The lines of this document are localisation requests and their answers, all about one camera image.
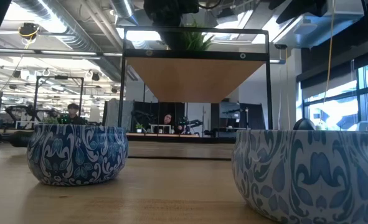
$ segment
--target small plant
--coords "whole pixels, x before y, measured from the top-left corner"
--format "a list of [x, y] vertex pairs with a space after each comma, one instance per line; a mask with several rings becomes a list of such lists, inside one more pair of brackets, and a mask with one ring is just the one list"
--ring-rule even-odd
[[[200, 27], [196, 21], [192, 24], [188, 24], [186, 27]], [[204, 37], [206, 34], [202, 34], [201, 32], [184, 32], [184, 41], [186, 50], [199, 50], [205, 51], [207, 50], [211, 44], [214, 35], [210, 36], [206, 41], [204, 41]]]
[[136, 129], [141, 129], [141, 130], [142, 130], [142, 129], [144, 128], [144, 126], [143, 126], [142, 124], [136, 124], [136, 125], [135, 125], [135, 128], [136, 128]]
[[59, 124], [58, 119], [52, 117], [44, 118], [42, 122], [44, 124]]

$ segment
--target blue and white bowl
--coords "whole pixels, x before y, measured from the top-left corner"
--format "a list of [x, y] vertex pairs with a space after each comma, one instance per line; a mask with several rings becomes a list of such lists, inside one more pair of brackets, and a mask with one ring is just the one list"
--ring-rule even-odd
[[117, 176], [128, 156], [123, 128], [39, 124], [27, 146], [27, 162], [43, 184], [98, 184]]
[[368, 223], [368, 133], [238, 131], [232, 171], [258, 213], [282, 223]]

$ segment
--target wooden table surface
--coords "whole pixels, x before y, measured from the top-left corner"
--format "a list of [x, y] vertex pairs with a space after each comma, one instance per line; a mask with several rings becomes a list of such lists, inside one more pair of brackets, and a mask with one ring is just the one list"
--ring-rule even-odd
[[229, 161], [128, 159], [108, 183], [53, 187], [25, 153], [0, 147], [0, 223], [273, 223], [246, 206]]

